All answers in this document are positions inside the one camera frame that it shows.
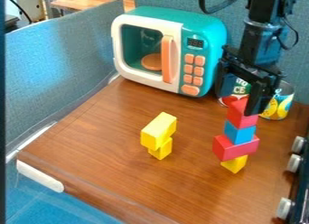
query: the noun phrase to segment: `cable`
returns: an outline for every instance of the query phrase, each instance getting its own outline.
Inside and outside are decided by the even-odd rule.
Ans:
[[[298,42],[299,42],[299,33],[298,33],[298,31],[287,21],[286,17],[284,17],[282,20],[283,20],[283,21],[285,22],[285,24],[295,33],[295,42],[294,42],[294,44],[293,44],[292,46],[290,46],[290,47],[286,46],[286,45],[282,42],[282,40],[280,39],[280,33],[276,35],[276,37],[277,37],[277,39],[278,39],[278,41],[279,41],[281,47],[282,47],[284,50],[289,51],[289,50],[291,50],[292,48],[294,48],[294,47],[298,44]]]
[[[29,24],[31,24],[33,21],[31,20],[31,18],[30,18],[30,16],[28,15],[28,13],[26,13],[25,11],[24,11],[24,9],[19,5],[19,4],[17,4],[14,0],[9,0],[11,3],[13,3],[14,5],[16,5],[17,7],[18,7],[18,9],[20,9],[22,12],[23,12],[23,14],[24,14],[24,16],[26,16],[26,18],[28,19],[28,21],[29,21]]]
[[[228,7],[229,5],[232,5],[237,0],[225,0],[224,2],[214,5],[211,8],[206,8],[206,0],[199,0],[200,8],[201,10],[206,14],[213,14],[219,10],[224,9],[225,7]]]

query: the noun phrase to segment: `wall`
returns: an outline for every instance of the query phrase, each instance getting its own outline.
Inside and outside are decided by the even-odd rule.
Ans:
[[[70,112],[68,107],[106,85],[116,72],[110,27],[122,13],[118,0],[6,35],[6,152],[34,126],[50,123],[64,108]]]
[[[207,5],[215,5],[223,0],[207,0]],[[247,16],[248,11],[245,9],[247,0],[238,0],[234,5],[223,9],[214,16],[219,17],[228,27],[229,43],[239,46],[244,29],[243,19]],[[171,7],[201,13],[198,6],[198,0],[136,0],[136,5],[151,5],[161,7]],[[295,99],[297,101],[309,104],[309,97],[305,93],[309,89],[309,19],[307,6],[309,0],[297,0],[294,15],[288,17],[294,28],[299,31],[300,42],[291,51],[284,51],[278,66],[287,73],[286,81],[292,83],[296,89]],[[289,43],[294,39],[290,33]]]

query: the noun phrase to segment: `block tower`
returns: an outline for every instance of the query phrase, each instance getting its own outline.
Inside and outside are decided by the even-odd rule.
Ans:
[[[255,135],[258,115],[245,117],[247,99],[231,103],[228,108],[224,135],[213,138],[212,151],[221,160],[221,166],[233,173],[245,167],[248,155],[258,149],[259,139]]]
[[[148,153],[158,160],[164,159],[172,152],[173,139],[176,131],[177,118],[162,112],[141,131],[141,145]]]

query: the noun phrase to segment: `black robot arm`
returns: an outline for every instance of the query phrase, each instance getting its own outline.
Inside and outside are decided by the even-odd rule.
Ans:
[[[226,0],[210,9],[205,8],[205,0],[200,0],[200,8],[212,14],[237,0]],[[248,19],[239,49],[223,47],[223,56],[218,67],[215,90],[218,97],[232,93],[237,78],[251,84],[246,116],[260,114],[275,95],[284,77],[276,63],[287,36],[286,16],[293,12],[295,0],[248,0]]]

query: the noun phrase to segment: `microwave handle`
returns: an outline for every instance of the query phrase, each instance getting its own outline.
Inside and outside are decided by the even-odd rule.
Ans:
[[[162,76],[165,83],[172,83],[172,54],[173,37],[165,35],[161,42]]]

